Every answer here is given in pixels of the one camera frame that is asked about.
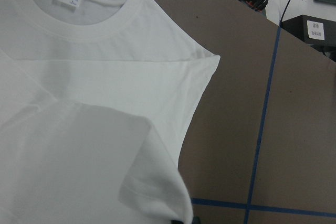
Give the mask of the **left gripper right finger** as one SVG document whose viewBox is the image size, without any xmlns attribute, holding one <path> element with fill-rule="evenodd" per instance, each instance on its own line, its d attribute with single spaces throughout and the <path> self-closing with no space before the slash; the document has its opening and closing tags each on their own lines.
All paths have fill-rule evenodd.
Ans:
<svg viewBox="0 0 336 224">
<path fill-rule="evenodd" d="M 192 220 L 192 224 L 200 224 L 200 218 L 198 216 L 195 216 Z"/>
</svg>

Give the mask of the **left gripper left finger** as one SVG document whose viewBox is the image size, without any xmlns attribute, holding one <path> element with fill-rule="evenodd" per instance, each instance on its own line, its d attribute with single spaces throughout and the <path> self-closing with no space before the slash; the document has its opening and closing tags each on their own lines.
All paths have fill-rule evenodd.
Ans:
<svg viewBox="0 0 336 224">
<path fill-rule="evenodd" d="M 171 220 L 171 224 L 182 224 L 179 220 Z"/>
</svg>

